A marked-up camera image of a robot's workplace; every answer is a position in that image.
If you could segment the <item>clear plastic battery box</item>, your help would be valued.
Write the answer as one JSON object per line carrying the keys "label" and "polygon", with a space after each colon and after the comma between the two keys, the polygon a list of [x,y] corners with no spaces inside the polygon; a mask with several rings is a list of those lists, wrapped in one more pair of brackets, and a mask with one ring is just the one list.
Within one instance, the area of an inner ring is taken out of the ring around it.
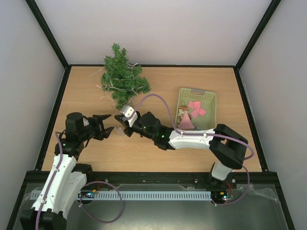
{"label": "clear plastic battery box", "polygon": [[125,133],[123,131],[123,128],[122,127],[114,127],[114,130],[116,131],[116,133],[119,135],[119,136],[124,136]]}

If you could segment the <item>green perforated plastic basket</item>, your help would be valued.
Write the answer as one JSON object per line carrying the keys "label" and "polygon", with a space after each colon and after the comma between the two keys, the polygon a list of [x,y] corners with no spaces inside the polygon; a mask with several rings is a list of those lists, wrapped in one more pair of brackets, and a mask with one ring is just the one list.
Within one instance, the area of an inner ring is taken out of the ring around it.
{"label": "green perforated plastic basket", "polygon": [[216,94],[181,88],[175,125],[183,130],[207,130],[216,126]]}

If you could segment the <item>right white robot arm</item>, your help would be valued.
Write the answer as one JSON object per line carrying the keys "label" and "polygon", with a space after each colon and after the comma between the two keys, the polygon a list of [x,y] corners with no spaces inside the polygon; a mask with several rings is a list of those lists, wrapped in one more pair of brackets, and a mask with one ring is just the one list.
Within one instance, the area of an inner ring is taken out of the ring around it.
{"label": "right white robot arm", "polygon": [[233,170],[243,168],[248,141],[224,124],[208,130],[180,130],[161,124],[151,112],[140,115],[135,112],[115,115],[115,119],[124,127],[126,136],[137,133],[154,142],[162,150],[200,149],[209,150],[217,158],[213,164],[209,182],[213,187],[221,187]]}

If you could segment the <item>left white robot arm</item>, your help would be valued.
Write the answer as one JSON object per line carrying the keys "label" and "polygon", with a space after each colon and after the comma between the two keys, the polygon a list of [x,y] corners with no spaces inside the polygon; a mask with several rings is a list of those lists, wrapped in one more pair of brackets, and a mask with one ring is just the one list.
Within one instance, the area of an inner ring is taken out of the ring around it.
{"label": "left white robot arm", "polygon": [[80,112],[66,116],[65,129],[56,132],[57,144],[52,169],[32,207],[23,210],[20,222],[24,230],[64,230],[68,213],[79,191],[92,179],[90,164],[77,160],[91,139],[103,140],[113,128],[105,128],[109,115],[86,117]]}

